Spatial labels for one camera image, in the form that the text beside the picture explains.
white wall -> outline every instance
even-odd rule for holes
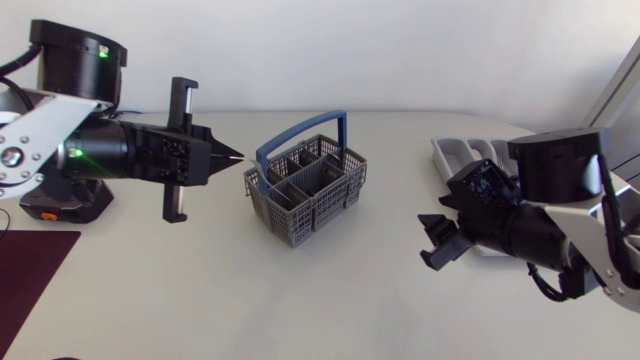
[[[444,110],[577,125],[640,34],[637,0],[0,0],[0,63],[46,18],[129,49],[122,109]],[[11,77],[35,86],[36,66]]]

gray plastic grid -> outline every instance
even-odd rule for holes
[[[324,135],[314,136],[303,143],[306,149],[318,156],[325,156],[327,154],[335,155],[331,163],[344,171],[349,177],[348,195],[344,206],[349,207],[358,201],[360,188],[364,185],[367,177],[367,160],[355,151],[347,148],[344,151],[344,157],[341,162],[338,157],[340,155],[340,145],[337,141]]]
[[[320,229],[342,211],[347,199],[348,177],[327,161],[329,156],[331,155],[315,161],[288,178],[292,184],[313,197],[314,230]]]
[[[358,200],[366,180],[366,160],[347,148],[340,161],[340,151],[338,142],[316,135],[269,159],[272,187],[266,197],[258,190],[257,169],[244,173],[247,196],[251,196],[256,214],[290,246],[299,245],[311,230],[318,230]],[[291,202],[282,192],[295,196],[289,186],[309,196],[309,202],[287,210]]]

white table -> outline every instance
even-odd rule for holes
[[[310,115],[194,122],[253,156]],[[316,133],[335,138],[336,125],[301,138]],[[161,218],[161,185],[142,181],[109,181],[116,199],[89,225],[38,222],[3,201],[13,229],[83,233],[7,358],[637,358],[640,316],[599,290],[557,304],[521,261],[469,252],[435,272],[420,258],[432,246],[416,215],[443,212],[446,193],[430,138],[525,134],[464,115],[350,113],[349,144],[369,164],[360,200],[295,250],[244,197],[249,163],[186,189],[180,224]]]

blue basket handle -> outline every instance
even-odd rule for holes
[[[267,155],[271,153],[273,150],[280,147],[282,144],[291,140],[295,136],[301,134],[302,132],[311,129],[316,125],[320,125],[327,121],[331,121],[333,119],[338,120],[338,143],[341,148],[347,147],[347,112],[344,110],[335,110],[329,111],[324,114],[320,114],[314,116],[310,119],[307,119],[298,125],[295,125],[282,133],[280,135],[274,137],[269,140],[266,144],[262,145],[258,150],[256,150],[256,160],[260,163],[262,167],[262,174],[267,176],[267,168],[269,166],[269,162],[267,161]],[[258,176],[258,188],[260,189],[260,193],[262,195],[267,195],[269,190],[269,186],[266,183],[265,179],[262,176]]]

white surface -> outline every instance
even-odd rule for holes
[[[640,34],[637,0],[0,1],[0,63],[46,18],[129,49],[123,108],[438,110],[580,123]],[[11,77],[35,86],[37,66]]]
[[[251,155],[310,115],[194,123]],[[317,133],[335,137],[336,124],[301,138]],[[248,163],[186,189],[181,224],[161,219],[160,185],[133,180],[109,181],[115,201],[86,226],[37,222],[0,202],[14,229],[83,232],[7,358],[636,358],[638,314],[601,291],[557,304],[517,260],[468,253],[434,272],[419,256],[431,245],[416,215],[442,212],[446,193],[429,139],[525,133],[460,115],[350,113],[350,146],[369,164],[360,200],[295,250],[244,197]]]

